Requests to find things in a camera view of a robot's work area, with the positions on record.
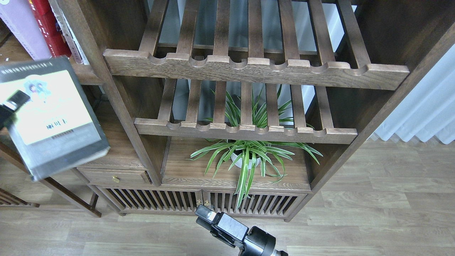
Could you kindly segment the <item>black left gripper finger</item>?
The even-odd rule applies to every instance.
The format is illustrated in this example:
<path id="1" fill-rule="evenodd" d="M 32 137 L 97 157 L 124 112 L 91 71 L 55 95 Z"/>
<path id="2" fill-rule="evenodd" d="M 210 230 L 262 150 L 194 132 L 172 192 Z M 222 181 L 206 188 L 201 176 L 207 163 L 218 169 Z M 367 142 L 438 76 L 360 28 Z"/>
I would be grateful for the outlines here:
<path id="1" fill-rule="evenodd" d="M 21 90 L 17 90 L 11 97 L 6 99 L 0 106 L 0 129 L 11 119 L 13 114 L 30 100 L 30 96 Z"/>

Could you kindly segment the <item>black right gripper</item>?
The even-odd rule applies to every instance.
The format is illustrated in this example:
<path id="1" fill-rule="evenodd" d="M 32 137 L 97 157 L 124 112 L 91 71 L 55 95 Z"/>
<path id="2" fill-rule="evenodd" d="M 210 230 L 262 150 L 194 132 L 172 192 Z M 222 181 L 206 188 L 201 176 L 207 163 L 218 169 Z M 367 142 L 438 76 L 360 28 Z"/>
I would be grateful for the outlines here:
<path id="1" fill-rule="evenodd" d="M 276 237 L 253 226 L 248 227 L 224 212 L 214 212 L 200 204 L 195 211 L 196 223 L 231 248 L 238 247 L 241 256 L 287 256 L 286 251 L 275 249 Z"/>

